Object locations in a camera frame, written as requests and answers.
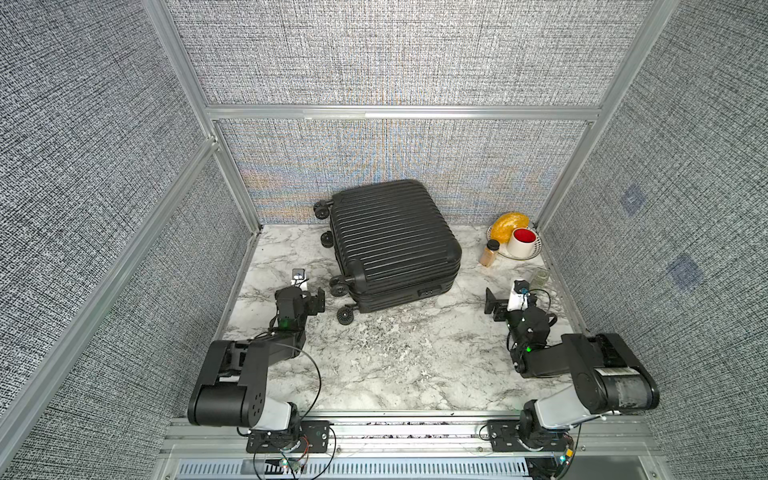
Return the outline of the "brown spice jar black lid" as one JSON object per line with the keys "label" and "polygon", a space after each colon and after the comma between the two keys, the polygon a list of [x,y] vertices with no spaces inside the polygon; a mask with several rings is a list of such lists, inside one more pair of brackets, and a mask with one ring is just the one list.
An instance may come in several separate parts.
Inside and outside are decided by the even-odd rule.
{"label": "brown spice jar black lid", "polygon": [[479,259],[479,264],[484,267],[490,267],[496,259],[499,248],[500,243],[497,240],[488,240]]}

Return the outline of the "white patterned plate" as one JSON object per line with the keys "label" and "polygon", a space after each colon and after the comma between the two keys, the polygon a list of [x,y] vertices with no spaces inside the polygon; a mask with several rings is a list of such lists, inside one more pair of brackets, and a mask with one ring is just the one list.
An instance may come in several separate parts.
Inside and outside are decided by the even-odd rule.
{"label": "white patterned plate", "polygon": [[506,242],[500,242],[497,254],[516,261],[527,261],[537,257],[542,250],[542,241],[535,229],[515,228]]}

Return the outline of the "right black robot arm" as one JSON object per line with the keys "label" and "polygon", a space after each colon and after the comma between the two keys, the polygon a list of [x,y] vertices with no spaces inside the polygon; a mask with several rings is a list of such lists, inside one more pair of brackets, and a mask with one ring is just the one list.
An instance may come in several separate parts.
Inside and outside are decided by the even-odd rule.
{"label": "right black robot arm", "polygon": [[506,349],[524,378],[569,375],[571,385],[524,405],[517,427],[529,446],[606,415],[653,410],[660,403],[655,380],[615,333],[570,333],[549,344],[555,314],[537,305],[535,292],[522,281],[509,299],[485,291],[484,313],[507,326]]}

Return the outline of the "black ribbed hard-shell suitcase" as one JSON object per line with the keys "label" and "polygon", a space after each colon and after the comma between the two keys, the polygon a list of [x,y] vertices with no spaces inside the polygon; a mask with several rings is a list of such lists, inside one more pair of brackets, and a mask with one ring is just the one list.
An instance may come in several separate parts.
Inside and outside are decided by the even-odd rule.
{"label": "black ribbed hard-shell suitcase", "polygon": [[371,313],[447,293],[462,248],[427,188],[413,179],[358,186],[313,205],[329,229],[321,244],[334,250],[340,273],[329,286],[353,302],[337,311],[342,325]]}

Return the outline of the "clear glass jar lying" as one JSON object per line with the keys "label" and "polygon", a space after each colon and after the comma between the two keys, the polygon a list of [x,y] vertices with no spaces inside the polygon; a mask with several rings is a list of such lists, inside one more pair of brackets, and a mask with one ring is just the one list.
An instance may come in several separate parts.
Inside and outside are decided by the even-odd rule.
{"label": "clear glass jar lying", "polygon": [[536,268],[530,274],[530,287],[532,289],[544,289],[549,278],[550,272],[547,268]]}

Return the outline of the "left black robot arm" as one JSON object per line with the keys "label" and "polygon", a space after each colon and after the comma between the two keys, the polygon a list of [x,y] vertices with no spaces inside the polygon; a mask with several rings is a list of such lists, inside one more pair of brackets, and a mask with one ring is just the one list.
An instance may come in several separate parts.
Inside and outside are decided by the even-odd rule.
{"label": "left black robot arm", "polygon": [[325,311],[326,294],[289,286],[275,293],[275,301],[267,331],[211,343],[188,403],[191,424],[281,433],[299,428],[304,415],[298,407],[267,395],[268,370],[304,353],[307,320]]}

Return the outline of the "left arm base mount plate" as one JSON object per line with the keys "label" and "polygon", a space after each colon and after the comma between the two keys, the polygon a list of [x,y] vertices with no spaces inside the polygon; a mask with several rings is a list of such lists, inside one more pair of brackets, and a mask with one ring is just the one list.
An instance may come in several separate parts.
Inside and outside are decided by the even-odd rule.
{"label": "left arm base mount plate", "polygon": [[246,452],[262,453],[326,453],[331,423],[303,421],[281,431],[251,431],[247,437]]}

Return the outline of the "white cup red inside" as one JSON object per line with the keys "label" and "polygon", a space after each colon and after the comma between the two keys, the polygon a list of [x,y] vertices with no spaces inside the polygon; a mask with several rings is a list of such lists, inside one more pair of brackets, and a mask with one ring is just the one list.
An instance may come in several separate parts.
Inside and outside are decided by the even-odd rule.
{"label": "white cup red inside", "polygon": [[538,235],[528,228],[516,228],[507,242],[507,254],[518,260],[532,258],[536,251]]}

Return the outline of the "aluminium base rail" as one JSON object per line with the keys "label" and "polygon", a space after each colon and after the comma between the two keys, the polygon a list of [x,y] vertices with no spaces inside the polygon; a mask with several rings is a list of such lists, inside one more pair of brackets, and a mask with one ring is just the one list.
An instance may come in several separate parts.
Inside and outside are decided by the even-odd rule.
{"label": "aluminium base rail", "polygon": [[[483,456],[491,453],[487,424],[507,426],[516,411],[319,411],[312,421],[327,421],[336,433],[331,446],[341,457]],[[661,447],[642,416],[609,416],[573,430],[578,456],[661,457]],[[173,419],[159,450],[159,461],[235,459],[246,454],[246,439],[223,427],[193,426]]]}

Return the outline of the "aluminium enclosure frame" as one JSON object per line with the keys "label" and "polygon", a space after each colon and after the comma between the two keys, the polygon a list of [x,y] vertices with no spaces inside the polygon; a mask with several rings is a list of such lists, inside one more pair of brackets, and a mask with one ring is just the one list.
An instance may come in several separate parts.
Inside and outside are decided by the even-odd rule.
{"label": "aluminium enclosure frame", "polygon": [[244,222],[257,213],[219,124],[230,119],[568,120],[604,127],[676,9],[653,1],[599,102],[211,103],[165,1],[1,5],[1,263],[13,275],[75,260],[74,309],[27,293],[54,315],[51,342],[1,377],[1,462],[8,465],[147,256],[200,170],[216,159]]}

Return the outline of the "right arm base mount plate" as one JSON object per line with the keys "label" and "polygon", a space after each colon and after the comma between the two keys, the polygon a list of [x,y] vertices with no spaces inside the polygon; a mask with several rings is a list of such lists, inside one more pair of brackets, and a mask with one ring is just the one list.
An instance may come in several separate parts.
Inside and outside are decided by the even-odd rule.
{"label": "right arm base mount plate", "polygon": [[497,453],[564,453],[575,445],[575,439],[565,431],[546,430],[537,424],[520,426],[518,420],[491,420],[485,432]]}

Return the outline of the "yellow bread loaf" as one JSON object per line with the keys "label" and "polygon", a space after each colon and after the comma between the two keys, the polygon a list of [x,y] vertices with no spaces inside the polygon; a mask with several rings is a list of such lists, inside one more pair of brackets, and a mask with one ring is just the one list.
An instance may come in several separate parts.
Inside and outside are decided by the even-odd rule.
{"label": "yellow bread loaf", "polygon": [[527,228],[529,217],[520,212],[508,212],[501,215],[491,226],[489,238],[500,244],[509,242],[516,229]]}

